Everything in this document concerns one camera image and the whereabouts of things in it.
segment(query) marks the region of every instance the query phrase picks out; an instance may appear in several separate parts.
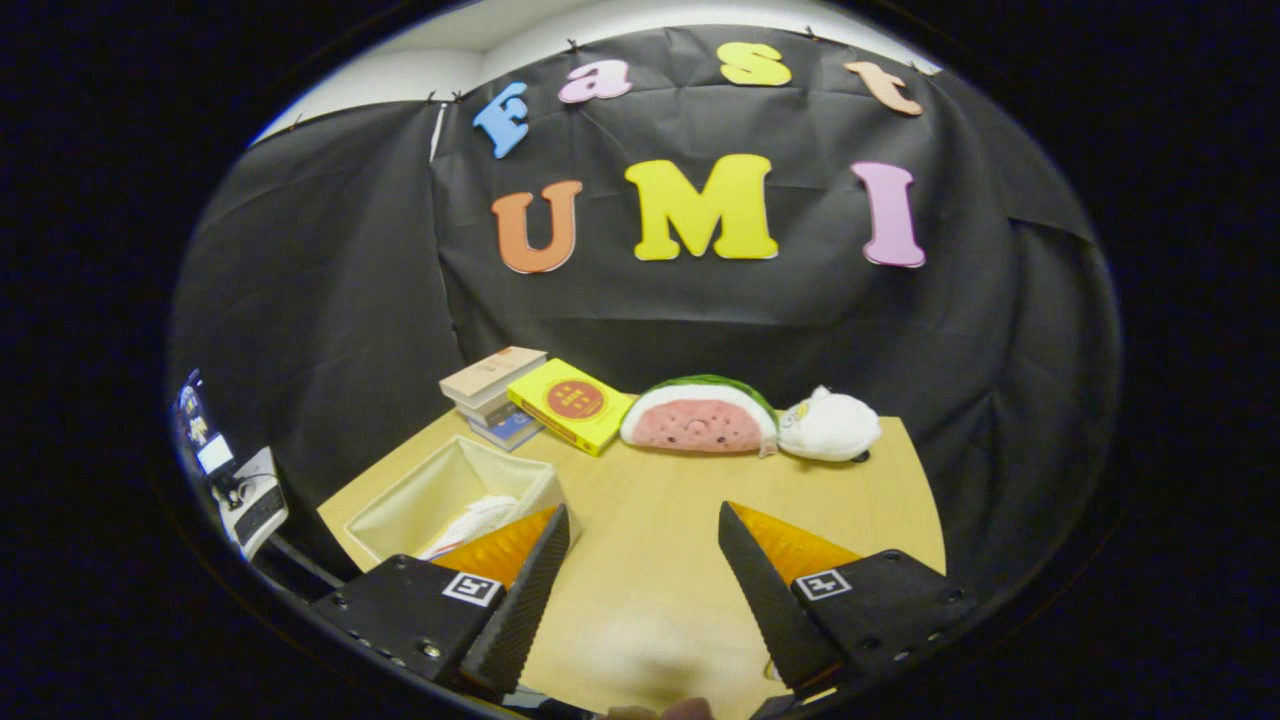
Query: letter m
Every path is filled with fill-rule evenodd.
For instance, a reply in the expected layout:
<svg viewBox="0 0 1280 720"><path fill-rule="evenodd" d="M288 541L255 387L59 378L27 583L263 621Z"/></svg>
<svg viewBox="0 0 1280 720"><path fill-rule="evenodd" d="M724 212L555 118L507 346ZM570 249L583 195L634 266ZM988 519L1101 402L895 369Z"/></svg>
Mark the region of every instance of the letter m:
<svg viewBox="0 0 1280 720"><path fill-rule="evenodd" d="M668 223L698 258L707 252L717 223L721 236L714 250L721 258L776 258L778 243L769 237L764 217L764 176L771 169L769 160L759 155L726 155L716 161L707 187L698 192L671 160L631 165L625 177L640 192L641 240L635 247L636 258L671 260L680 255Z"/></svg>

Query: yellow book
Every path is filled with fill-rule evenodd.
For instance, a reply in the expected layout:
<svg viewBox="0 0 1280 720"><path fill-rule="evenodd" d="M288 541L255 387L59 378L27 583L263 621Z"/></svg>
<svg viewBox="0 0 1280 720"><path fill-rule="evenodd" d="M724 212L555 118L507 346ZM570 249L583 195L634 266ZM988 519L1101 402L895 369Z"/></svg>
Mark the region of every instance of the yellow book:
<svg viewBox="0 0 1280 720"><path fill-rule="evenodd" d="M556 359L507 386L507 396L544 425L598 457L617 437L632 398Z"/></svg>

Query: fabric storage bin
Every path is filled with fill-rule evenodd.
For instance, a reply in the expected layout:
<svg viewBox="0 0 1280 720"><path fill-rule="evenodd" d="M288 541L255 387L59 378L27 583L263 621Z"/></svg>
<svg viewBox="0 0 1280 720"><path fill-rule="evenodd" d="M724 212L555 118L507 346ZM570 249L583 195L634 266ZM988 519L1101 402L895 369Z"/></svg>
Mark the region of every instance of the fabric storage bin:
<svg viewBox="0 0 1280 720"><path fill-rule="evenodd" d="M343 529L367 552L367 559L355 560L369 570L397 553L417 557L468 503L486 495L516 498L499 527L562 502L567 506L554 465L454 436L353 514ZM576 538L572 516L570 525Z"/></svg>

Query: wooden table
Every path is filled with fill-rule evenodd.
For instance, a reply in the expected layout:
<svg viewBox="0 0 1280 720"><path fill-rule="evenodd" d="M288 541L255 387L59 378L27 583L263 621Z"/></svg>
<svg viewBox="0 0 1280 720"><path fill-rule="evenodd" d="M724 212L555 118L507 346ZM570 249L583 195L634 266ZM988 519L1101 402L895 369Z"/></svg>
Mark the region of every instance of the wooden table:
<svg viewBox="0 0 1280 720"><path fill-rule="evenodd" d="M897 418L881 424L864 464L678 455L621 441L591 457L545 429L516 448L556 464L581 529L521 684L595 712L662 710L701 696L721 720L748 717L765 698L786 694L765 675L764 641L721 555L721 502L760 510L859 555L895 547L945 574L933 493L906 428ZM480 439L451 411L325 502L320 516L339 543L349 544L340 528L351 506L339 496L376 495L454 434Z"/></svg>

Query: yellow letter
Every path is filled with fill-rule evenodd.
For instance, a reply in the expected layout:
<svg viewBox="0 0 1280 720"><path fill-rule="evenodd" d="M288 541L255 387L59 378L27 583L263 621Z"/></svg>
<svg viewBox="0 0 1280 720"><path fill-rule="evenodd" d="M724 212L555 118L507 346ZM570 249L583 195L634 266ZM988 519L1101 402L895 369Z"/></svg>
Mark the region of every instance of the yellow letter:
<svg viewBox="0 0 1280 720"><path fill-rule="evenodd" d="M669 222L691 254L701 258L721 224L716 254L721 258L768 260L778 255L764 217L764 176L773 165L759 155L721 158L701 193L671 160L649 160L627 168L626 178L640 192L641 260L671 260L680 245L671 240Z"/></svg>
<svg viewBox="0 0 1280 720"><path fill-rule="evenodd" d="M716 50L724 61L721 72L733 85L786 85L791 70L778 63L782 54L768 45L751 42L726 42Z"/></svg>

